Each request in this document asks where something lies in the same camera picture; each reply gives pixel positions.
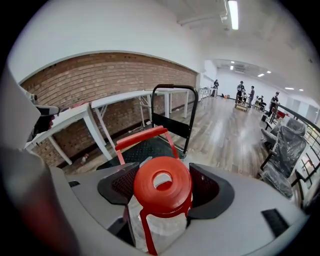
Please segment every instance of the white wall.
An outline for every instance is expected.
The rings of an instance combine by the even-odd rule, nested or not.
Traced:
[[[307,103],[308,105],[314,106],[317,109],[320,109],[320,105],[312,98],[302,95],[303,92],[300,94],[290,94],[290,98]]]
[[[261,80],[252,78],[250,76],[235,73],[228,69],[219,68],[217,72],[217,78],[219,81],[218,94],[230,95],[230,98],[235,99],[237,95],[237,86],[240,81],[243,81],[246,93],[251,92],[251,86],[254,86],[254,99],[256,96],[263,95],[263,100],[266,102],[268,108],[269,102],[276,92],[280,92],[278,98],[279,103],[285,105],[287,103],[288,94],[284,91],[279,90],[276,87],[266,84]]]
[[[292,102],[291,110],[294,111],[294,112],[298,112],[299,111],[299,107],[300,107],[300,103],[301,102],[299,100],[294,99],[293,102]]]
[[[288,108],[288,109],[291,109],[292,108],[292,105],[294,103],[294,99],[291,98],[291,97],[288,97],[288,99],[286,100],[286,104],[285,106]]]
[[[306,117],[308,109],[309,109],[309,104],[307,104],[305,102],[300,102],[299,109],[298,109],[297,113],[303,117]]]
[[[92,52],[153,56],[203,72],[198,38],[151,0],[52,0],[29,21],[8,65],[17,82],[58,61]]]
[[[199,87],[213,87],[215,80],[217,79],[217,67],[211,60],[204,61],[204,70],[205,72],[201,72],[198,74],[199,76]]]
[[[320,104],[318,64],[310,63],[306,55],[287,44],[271,43],[232,31],[229,37],[209,38],[203,49],[207,58],[245,62],[277,72],[291,87],[303,88],[304,95]]]
[[[305,118],[308,119],[309,121],[315,123],[317,121],[318,112],[319,112],[318,108],[316,108],[312,105],[309,105],[307,113],[305,114]]]

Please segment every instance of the red handle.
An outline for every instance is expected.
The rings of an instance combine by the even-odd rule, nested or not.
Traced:
[[[123,150],[127,147],[130,147],[131,145],[134,145],[136,143],[139,143],[139,142],[142,142],[142,141],[145,141],[147,139],[150,139],[150,138],[153,138],[155,136],[158,136],[158,135],[161,135],[161,134],[165,134],[170,146],[171,146],[171,149],[172,149],[172,152],[173,152],[173,155],[176,159],[178,159],[178,152],[175,148],[175,145],[173,143],[173,141],[171,140],[171,137],[168,133],[168,129],[167,128],[164,128],[162,125],[161,126],[157,126],[157,127],[154,127],[154,128],[151,128],[151,129],[148,129],[148,130],[144,130],[144,131],[141,131],[141,132],[138,132],[136,134],[133,134],[133,135],[130,135],[128,137],[125,137],[125,138],[122,138],[120,140],[118,140],[116,142],[116,146],[115,146],[115,150],[116,150],[116,154],[119,158],[119,161],[120,161],[120,164],[125,164],[125,161],[124,161],[124,158],[121,154],[121,151],[120,150]]]

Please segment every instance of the table leg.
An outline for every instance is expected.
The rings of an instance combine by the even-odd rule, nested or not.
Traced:
[[[144,120],[144,112],[142,110],[142,103],[141,103],[141,97],[138,97],[139,99],[139,105],[140,105],[140,113],[141,113],[141,119],[142,119],[142,125],[143,125],[143,128],[145,128],[145,120]]]
[[[147,96],[146,96],[146,101],[148,102],[149,119],[150,119],[150,122],[152,122],[152,113],[151,113],[151,96],[150,96],[150,95],[147,95]]]
[[[103,117],[103,116],[105,115],[105,113],[106,113],[107,106],[108,106],[108,105],[105,105],[105,106],[103,106],[103,107],[101,108],[101,116],[102,116],[102,117]]]
[[[98,119],[99,119],[99,122],[100,122],[100,124],[101,124],[102,130],[104,131],[104,133],[105,133],[108,141],[110,142],[110,144],[111,144],[111,146],[113,147],[114,151],[116,151],[116,150],[115,150],[115,147],[116,147],[116,146],[115,146],[114,142],[112,141],[112,139],[111,139],[111,137],[110,137],[110,134],[109,134],[109,132],[108,132],[108,130],[107,130],[107,127],[106,127],[106,125],[105,125],[105,123],[104,123],[104,121],[103,121],[103,119],[102,119],[101,114],[100,114],[99,108],[96,107],[96,108],[94,109],[94,111],[95,111],[95,113],[96,113],[96,115],[97,115],[97,117],[98,117]]]
[[[171,114],[172,113],[172,93],[170,93],[170,111],[169,113]]]
[[[170,118],[169,117],[169,112],[170,112],[169,104],[170,104],[170,102],[169,102],[169,93],[165,93],[164,94],[164,113],[165,113],[164,115],[165,115],[166,118]]]
[[[187,111],[188,111],[188,99],[189,99],[189,91],[185,94],[185,102],[184,102],[184,118],[187,118]]]
[[[65,152],[63,152],[63,150],[61,149],[61,147],[59,147],[58,143],[55,141],[55,139],[52,136],[48,137],[49,141],[51,142],[51,144],[53,145],[53,147],[55,148],[55,150],[59,153],[59,155],[68,163],[68,165],[72,165],[72,161],[70,160],[69,157],[67,157],[67,155],[65,154]]]
[[[33,153],[33,151],[31,150],[31,148],[29,148],[28,146],[25,148],[26,151],[28,151],[30,154]]]
[[[101,140],[102,135],[98,129],[98,126],[94,120],[94,117],[92,116],[91,111],[89,110],[86,113],[87,115],[84,116],[83,119],[85,121],[86,126],[89,129],[89,132],[91,133],[91,136],[93,137],[95,143],[98,145],[99,149],[104,154],[106,159],[111,160],[112,157],[105,147],[105,141],[103,139]]]

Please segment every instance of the white ceiling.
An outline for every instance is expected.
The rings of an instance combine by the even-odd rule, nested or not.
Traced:
[[[237,0],[239,30],[232,30],[228,0],[156,1],[196,34],[205,59],[223,68],[224,60],[234,58],[239,69],[255,78],[271,69],[271,74],[258,79],[282,89],[302,88],[306,96],[320,102],[318,53],[277,0]]]
[[[230,70],[230,66],[232,65],[234,68],[231,72],[235,72],[238,74],[243,74],[249,77],[252,77],[257,80],[261,80],[266,82],[267,84],[271,84],[274,87],[277,87],[280,90],[286,91],[289,93],[288,90],[285,90],[285,87],[292,87],[290,83],[286,81],[284,77],[273,70],[268,70],[264,67],[260,67],[257,65],[241,62],[241,61],[234,61],[231,63],[231,59],[213,59],[212,62],[215,66],[219,69],[228,69]]]
[[[203,39],[227,37],[285,44],[316,61],[317,55],[303,30],[277,0],[237,0],[239,31],[231,32],[228,0],[156,0],[171,10],[177,23],[189,26]]]

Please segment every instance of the trash can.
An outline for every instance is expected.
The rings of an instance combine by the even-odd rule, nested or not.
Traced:
[[[267,115],[266,115],[266,114],[263,114],[263,115],[262,115],[262,118],[261,118],[261,121],[262,121],[262,122],[265,122],[266,119],[267,119]]]

